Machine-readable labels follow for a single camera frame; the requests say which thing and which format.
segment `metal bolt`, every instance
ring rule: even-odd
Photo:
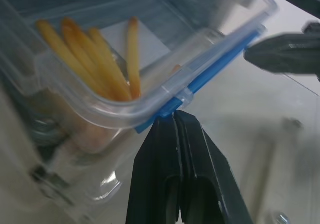
[[[275,212],[272,215],[273,224],[290,224],[289,218],[282,212]]]

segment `plastic hinge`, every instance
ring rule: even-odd
[[[182,102],[181,108],[186,108],[194,99],[194,93],[189,89],[185,88],[180,91],[176,96]]]
[[[195,78],[187,88],[179,92],[177,96],[169,100],[157,113],[155,113],[147,122],[135,128],[137,133],[142,133],[145,129],[151,126],[157,117],[167,117],[171,115],[181,106],[186,107],[193,99],[193,95],[197,93],[205,84],[214,78],[223,68],[225,68],[237,55],[239,55],[256,37],[258,37],[263,29],[259,28],[251,32],[232,50],[220,57],[216,62]]]

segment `plastic food container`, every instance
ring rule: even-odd
[[[273,0],[248,4],[248,0],[0,0],[0,68],[26,102],[48,91],[45,99],[54,106],[53,118],[83,150],[98,153],[123,130],[141,132],[156,116],[187,106],[258,36],[262,22],[277,6]],[[224,30],[236,5],[247,7],[243,18],[236,28]],[[99,28],[124,74],[120,26],[138,17],[141,98],[104,99],[56,56],[37,32],[35,21],[46,19],[59,30],[66,16],[83,30]],[[176,65],[181,68],[173,72]]]

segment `white paper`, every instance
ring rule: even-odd
[[[124,21],[100,30],[109,45],[126,59],[128,22]],[[141,21],[138,27],[140,70],[167,55],[170,50]]]

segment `french fry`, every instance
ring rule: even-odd
[[[90,59],[86,51],[83,50],[81,45],[78,43],[73,30],[63,24],[61,25],[61,29],[64,40],[73,55],[82,64],[88,74],[91,75],[91,77],[104,88],[105,93],[109,96],[109,99],[115,100],[115,95],[113,94],[111,88],[108,85],[104,85],[103,81],[100,79],[96,64]]]
[[[95,45],[99,48],[102,55],[106,58],[107,65],[113,70],[113,75],[118,79],[118,81],[129,90],[129,85],[125,79],[124,74],[120,70],[118,64],[112,56],[112,52],[106,43],[105,39],[101,35],[100,31],[93,27],[88,30],[89,36],[94,41]]]
[[[138,19],[136,17],[132,17],[128,23],[126,62],[131,95],[133,99],[137,99],[141,96],[141,82],[139,68]]]
[[[172,71],[170,72],[170,75],[172,75],[173,73],[178,71],[180,68],[181,68],[181,66],[179,64],[175,65],[174,68],[172,69]]]
[[[35,23],[44,40],[55,53],[98,95],[109,99],[105,90],[88,74],[86,69],[71,53],[67,45],[56,33],[55,29],[46,20],[38,20]]]
[[[131,94],[128,86],[121,83],[114,70],[107,64],[107,59],[99,51],[97,45],[78,27],[78,25],[70,18],[64,18],[63,26],[70,27],[78,40],[78,43],[86,51],[88,56],[97,65],[98,71],[106,85],[112,88],[113,94],[117,101],[130,101]]]

